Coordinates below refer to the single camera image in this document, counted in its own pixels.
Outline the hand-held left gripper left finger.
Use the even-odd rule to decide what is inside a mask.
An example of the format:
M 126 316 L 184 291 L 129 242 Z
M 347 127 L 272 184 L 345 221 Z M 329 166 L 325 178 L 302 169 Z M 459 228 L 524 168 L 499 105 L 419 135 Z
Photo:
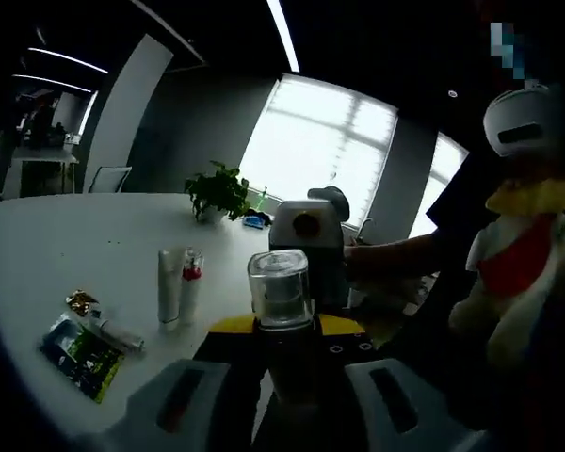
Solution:
M 133 393 L 116 424 L 118 451 L 249 451 L 266 373 L 253 315 L 212 325 L 194 357 Z

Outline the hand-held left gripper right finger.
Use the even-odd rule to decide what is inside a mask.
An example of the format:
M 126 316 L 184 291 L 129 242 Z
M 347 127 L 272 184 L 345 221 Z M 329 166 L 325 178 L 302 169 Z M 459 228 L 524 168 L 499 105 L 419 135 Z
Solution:
M 355 410 L 349 419 L 363 430 L 367 451 L 489 451 L 491 435 L 450 415 L 446 397 L 404 363 L 370 361 L 365 330 L 334 315 L 318 318 L 325 356 L 343 371 Z

